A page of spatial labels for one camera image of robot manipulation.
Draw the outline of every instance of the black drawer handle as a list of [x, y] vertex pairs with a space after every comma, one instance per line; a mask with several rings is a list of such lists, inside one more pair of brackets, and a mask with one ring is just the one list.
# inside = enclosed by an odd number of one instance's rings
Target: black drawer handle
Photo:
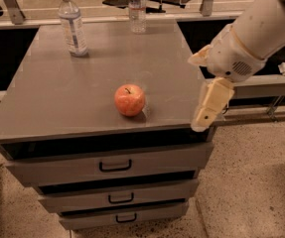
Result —
[[118, 215], [116, 215], [116, 216], [115, 216], [115, 221], [116, 221], [117, 223], [119, 223], [119, 224], [121, 224], [121, 223], [128, 223], [128, 222], [133, 222], [133, 221], [135, 221], [135, 220], [136, 220], [136, 217], [137, 217], [137, 215], [136, 215], [136, 213], [134, 213], [134, 217], [133, 217], [132, 219], [119, 220]]
[[131, 192], [131, 197], [130, 197], [129, 199], [126, 199], [126, 200], [112, 201], [112, 200], [111, 200], [111, 195], [109, 195], [109, 197], [108, 197], [109, 203], [111, 203], [111, 204], [132, 202], [133, 199], [134, 199], [134, 193], [133, 193], [133, 192]]
[[119, 169], [104, 169], [103, 168], [103, 162], [99, 163], [99, 169], [101, 172], [107, 173], [107, 172], [119, 172], [119, 171], [127, 171], [130, 170], [132, 167], [132, 160], [129, 160], [128, 166], [124, 168], [119, 168]]

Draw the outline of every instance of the cabinet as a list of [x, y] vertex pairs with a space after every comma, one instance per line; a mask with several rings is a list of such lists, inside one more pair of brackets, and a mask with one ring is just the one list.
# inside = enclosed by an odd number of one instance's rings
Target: cabinet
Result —
[[[0, 103], [0, 153], [65, 229], [187, 212], [214, 145], [190, 121], [205, 82], [174, 20], [84, 25], [89, 57], [73, 58], [60, 26], [43, 26]], [[147, 104], [120, 115], [113, 94], [139, 84]]]

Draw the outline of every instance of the plastic bottle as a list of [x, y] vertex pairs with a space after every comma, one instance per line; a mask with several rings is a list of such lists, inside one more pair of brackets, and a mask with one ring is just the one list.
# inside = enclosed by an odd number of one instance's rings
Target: plastic bottle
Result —
[[146, 31], [146, 0], [129, 0], [130, 28], [133, 33]]
[[72, 0], [62, 0], [59, 8], [59, 17], [71, 55], [74, 57], [85, 56], [88, 53], [88, 48], [82, 29], [79, 8]]

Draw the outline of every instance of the red apple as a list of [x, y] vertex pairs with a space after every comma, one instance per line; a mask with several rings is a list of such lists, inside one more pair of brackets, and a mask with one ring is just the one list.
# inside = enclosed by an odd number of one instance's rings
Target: red apple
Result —
[[122, 115], [135, 116], [145, 105], [144, 91], [135, 84], [124, 84], [115, 91], [114, 103]]

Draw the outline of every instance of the concrete floor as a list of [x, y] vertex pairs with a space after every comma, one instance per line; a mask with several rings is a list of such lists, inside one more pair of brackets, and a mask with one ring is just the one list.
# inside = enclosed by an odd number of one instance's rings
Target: concrete floor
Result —
[[285, 122], [219, 127], [186, 216], [66, 231], [0, 155], [0, 238], [285, 238]]

